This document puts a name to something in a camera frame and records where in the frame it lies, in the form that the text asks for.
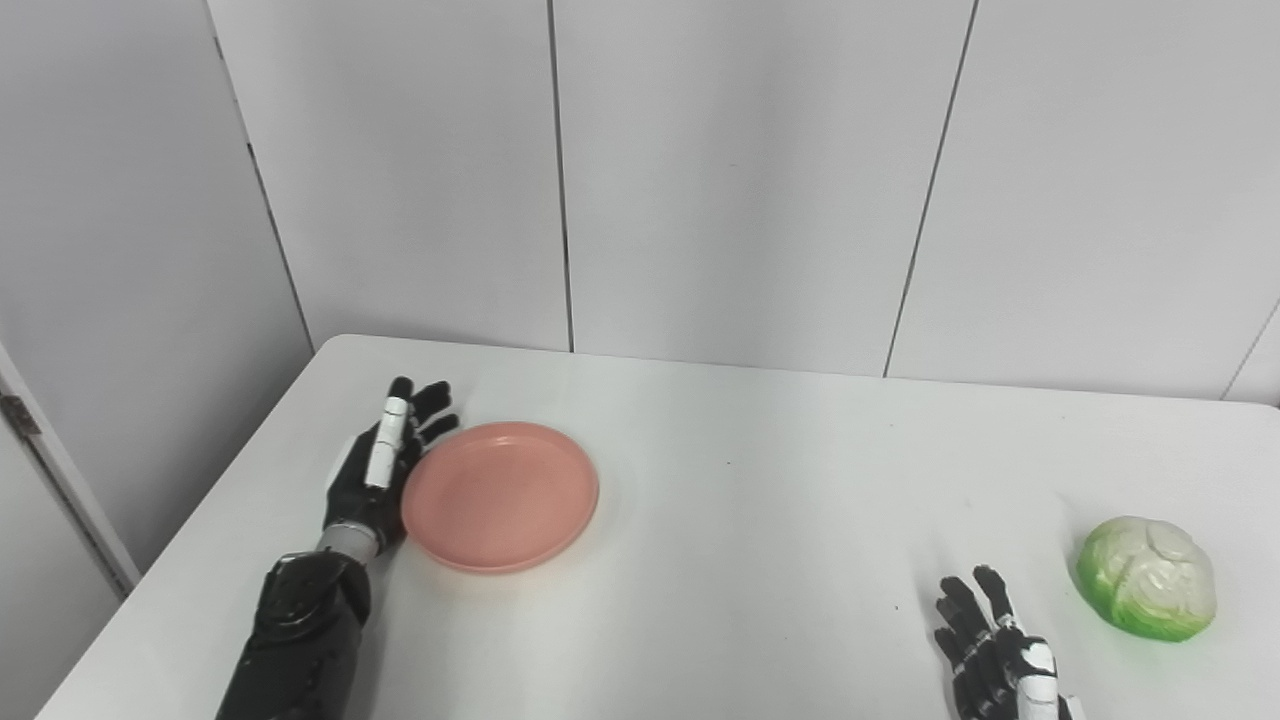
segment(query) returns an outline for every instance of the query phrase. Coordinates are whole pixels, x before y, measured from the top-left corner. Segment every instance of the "toy cabbage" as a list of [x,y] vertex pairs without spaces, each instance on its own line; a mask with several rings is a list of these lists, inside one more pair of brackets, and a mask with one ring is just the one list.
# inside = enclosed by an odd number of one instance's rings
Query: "toy cabbage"
[[1089,605],[1135,635],[1181,642],[1217,612],[1208,556],[1171,523],[1107,520],[1085,538],[1075,570]]

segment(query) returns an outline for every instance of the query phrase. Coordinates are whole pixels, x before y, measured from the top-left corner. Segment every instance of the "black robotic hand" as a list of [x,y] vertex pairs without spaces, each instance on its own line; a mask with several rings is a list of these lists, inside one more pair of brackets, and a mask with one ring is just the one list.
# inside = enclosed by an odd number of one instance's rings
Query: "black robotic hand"
[[1057,694],[1057,666],[1044,638],[1023,633],[1005,580],[986,565],[973,569],[995,616],[995,628],[960,578],[943,578],[937,607],[946,628],[933,637],[955,673],[952,692],[961,720],[1084,720],[1075,698]]
[[[387,396],[383,420],[358,437],[347,452],[346,460],[329,484],[329,507],[325,511],[324,527],[355,523],[374,532],[378,539],[378,552],[394,546],[404,538],[404,524],[401,521],[401,497],[404,495],[404,480],[410,470],[422,457],[426,448],[440,436],[458,427],[458,416],[449,414],[431,421],[431,416],[447,410],[452,402],[449,383],[438,382],[422,388],[410,397],[413,383],[408,378],[396,378]],[[388,420],[394,420],[392,406],[394,401],[406,401],[404,418],[398,432],[398,451],[388,454],[390,468],[385,486],[370,482],[371,471],[378,470],[375,446],[387,448],[393,439],[383,430]]]
[[448,383],[412,391],[396,378],[383,418],[352,442],[329,486],[317,548],[268,573],[218,720],[340,720],[372,605],[365,564],[404,537],[410,470],[458,427],[453,414],[430,421],[452,402]]

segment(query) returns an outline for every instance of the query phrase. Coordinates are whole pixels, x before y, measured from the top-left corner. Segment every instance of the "panel seam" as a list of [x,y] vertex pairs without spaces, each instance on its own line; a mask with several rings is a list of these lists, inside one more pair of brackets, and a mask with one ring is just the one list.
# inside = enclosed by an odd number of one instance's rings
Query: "panel seam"
[[920,208],[920,222],[915,227],[915,242],[911,245],[911,258],[906,263],[906,278],[902,281],[902,296],[897,302],[897,316],[893,318],[893,333],[888,340],[888,351],[884,354],[884,370],[882,378],[888,377],[890,364],[893,361],[893,348],[897,345],[897,333],[902,327],[902,314],[906,311],[906,296],[911,292],[911,281],[915,278],[915,261],[920,255],[920,238],[924,236],[924,223],[929,215],[929,201],[933,200],[933,186],[938,179],[938,165],[942,164],[942,149],[947,142],[947,129],[951,127],[951,113],[956,105],[956,95],[960,91],[960,76],[964,74],[964,61],[969,55],[969,38],[973,37],[973,24],[978,18],[978,3],[973,0],[973,9],[969,10],[969,24],[964,32],[964,45],[960,46],[960,61],[956,64],[956,76],[951,82],[951,96],[947,99],[947,111],[942,117],[942,133],[938,136],[938,150],[933,155],[933,169],[929,170],[929,184],[924,191],[924,205]]
[[1262,336],[1265,336],[1267,328],[1271,327],[1271,323],[1275,320],[1277,311],[1280,311],[1280,297],[1277,297],[1276,301],[1271,305],[1271,313],[1268,313],[1267,319],[1262,322],[1262,328],[1258,329],[1258,333],[1253,336],[1253,342],[1251,342],[1249,348],[1244,351],[1244,357],[1240,360],[1240,364],[1236,365],[1235,373],[1231,374],[1231,379],[1228,380],[1226,387],[1222,388],[1222,395],[1217,397],[1219,400],[1226,400],[1226,396],[1231,392],[1231,388],[1235,387],[1235,380],[1240,379],[1240,373],[1243,373],[1244,366],[1249,364],[1249,357],[1253,357],[1253,351],[1258,348],[1258,343],[1262,342]]
[[570,272],[568,255],[568,211],[564,202],[564,138],[561,132],[561,106],[559,106],[559,60],[556,50],[556,6],[553,0],[547,0],[547,38],[550,46],[552,58],[552,115],[556,126],[556,179],[559,186],[561,210],[561,247],[564,261],[564,314],[566,329],[568,331],[568,351],[575,352],[573,338],[573,279]]
[[280,238],[280,228],[275,222],[275,211],[271,210],[271,199],[266,193],[266,183],[262,182],[262,169],[257,165],[257,154],[253,151],[253,142],[250,140],[248,124],[244,122],[244,110],[241,108],[239,97],[236,95],[236,83],[232,81],[232,69],[227,64],[227,54],[223,50],[223,42],[218,37],[218,24],[214,23],[214,9],[209,6],[209,1],[201,3],[205,8],[205,22],[209,24],[209,33],[214,38],[214,50],[218,53],[218,63],[223,68],[223,77],[227,79],[227,90],[232,96],[232,105],[236,108],[236,119],[239,122],[241,137],[244,140],[244,147],[248,150],[248,161],[253,167],[253,178],[257,181],[257,191],[262,196],[262,206],[266,209],[266,222],[271,227],[271,237],[275,240],[275,250],[280,254],[280,264],[284,265],[284,279],[289,283],[289,296],[293,299],[293,306],[298,311],[298,322],[302,323],[302,334],[307,341],[307,347],[311,350],[311,355],[316,354],[316,343],[311,336],[311,325],[307,323],[307,315],[302,310],[302,297],[298,296],[298,283],[293,279],[293,268],[289,266],[288,254],[284,251],[284,241]]

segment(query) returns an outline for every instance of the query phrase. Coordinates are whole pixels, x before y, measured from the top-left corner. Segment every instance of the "white wall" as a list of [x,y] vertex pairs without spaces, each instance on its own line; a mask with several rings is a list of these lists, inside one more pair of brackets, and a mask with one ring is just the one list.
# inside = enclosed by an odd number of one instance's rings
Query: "white wall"
[[1280,297],[1276,37],[1266,0],[983,0],[890,373],[1220,397]]
[[577,350],[879,374],[954,0],[559,0]]
[[0,4],[0,343],[142,566],[310,348],[198,0]]
[[[319,340],[567,345],[545,3],[212,8]],[[554,3],[577,350],[881,373],[972,8]],[[888,374],[1226,392],[1277,14],[983,0]]]
[[212,0],[319,345],[564,350],[545,0]]

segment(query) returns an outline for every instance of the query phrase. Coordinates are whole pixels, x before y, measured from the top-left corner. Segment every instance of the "door hinge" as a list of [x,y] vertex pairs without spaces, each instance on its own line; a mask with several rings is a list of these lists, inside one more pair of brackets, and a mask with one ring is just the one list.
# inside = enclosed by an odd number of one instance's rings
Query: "door hinge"
[[9,424],[13,425],[13,429],[19,436],[31,437],[40,434],[40,425],[36,424],[36,419],[27,410],[27,404],[17,395],[0,397],[0,414],[4,415],[5,420],[9,420]]

